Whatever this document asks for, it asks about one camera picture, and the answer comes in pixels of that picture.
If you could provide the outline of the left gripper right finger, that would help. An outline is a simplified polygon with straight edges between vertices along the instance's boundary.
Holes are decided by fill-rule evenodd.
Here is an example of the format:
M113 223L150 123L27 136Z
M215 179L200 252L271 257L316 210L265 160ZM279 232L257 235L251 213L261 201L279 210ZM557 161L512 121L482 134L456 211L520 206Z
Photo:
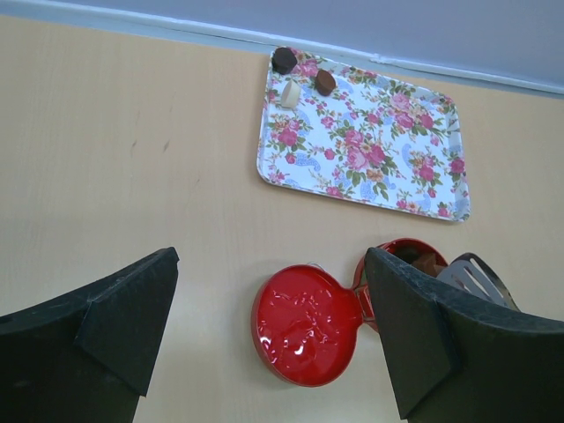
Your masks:
M562 421L562 322L482 300L383 249L364 263L401 419Z

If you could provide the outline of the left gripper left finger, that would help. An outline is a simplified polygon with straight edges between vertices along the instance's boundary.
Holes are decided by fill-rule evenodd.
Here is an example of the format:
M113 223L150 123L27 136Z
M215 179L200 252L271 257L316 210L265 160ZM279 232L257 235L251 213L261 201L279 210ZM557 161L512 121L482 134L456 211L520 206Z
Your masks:
M146 396L179 275L159 249L1 318L3 422L131 422Z

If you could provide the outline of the metal serving tongs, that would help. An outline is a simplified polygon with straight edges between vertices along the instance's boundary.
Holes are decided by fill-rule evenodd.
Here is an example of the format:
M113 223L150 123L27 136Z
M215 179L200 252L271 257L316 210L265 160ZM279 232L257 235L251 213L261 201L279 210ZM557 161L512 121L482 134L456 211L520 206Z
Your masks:
M457 257L439 272L437 279L481 300L520 312L499 276L474 253L467 252Z

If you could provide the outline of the white cup chocolate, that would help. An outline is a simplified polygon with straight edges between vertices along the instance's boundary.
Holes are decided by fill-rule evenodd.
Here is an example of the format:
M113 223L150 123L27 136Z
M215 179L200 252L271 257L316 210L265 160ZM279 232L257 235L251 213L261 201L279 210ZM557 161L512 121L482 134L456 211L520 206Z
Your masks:
M280 98L280 106L283 108L294 109L297 107L301 96L301 86L294 80L290 80Z

